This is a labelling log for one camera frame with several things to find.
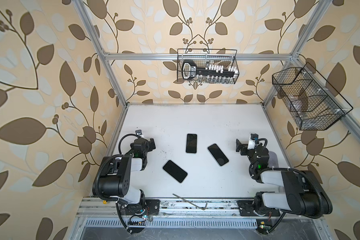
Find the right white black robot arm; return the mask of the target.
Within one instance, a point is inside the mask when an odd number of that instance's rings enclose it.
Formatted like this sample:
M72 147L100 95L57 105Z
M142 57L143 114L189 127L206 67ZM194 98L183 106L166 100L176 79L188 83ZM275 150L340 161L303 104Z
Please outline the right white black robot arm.
M259 184L279 187L278 192L257 192L252 200L237 202L241 216L293 214L311 219L333 211L333 204L312 171L279 167L276 153L267 148L268 140L251 134L248 143L236 141L236 152L250 161L250 178Z

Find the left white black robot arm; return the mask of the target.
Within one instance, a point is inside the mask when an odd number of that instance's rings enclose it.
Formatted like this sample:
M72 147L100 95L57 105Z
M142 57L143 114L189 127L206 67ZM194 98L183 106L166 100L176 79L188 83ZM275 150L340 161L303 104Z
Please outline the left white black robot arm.
M121 143L127 137L136 137L131 149L122 154ZM104 157L95 177L92 191L95 197L114 201L127 215L147 215L149 206L143 190L131 186L131 173L145 170L148 153L156 149L154 139L145 139L141 130L123 136L118 145L119 153Z

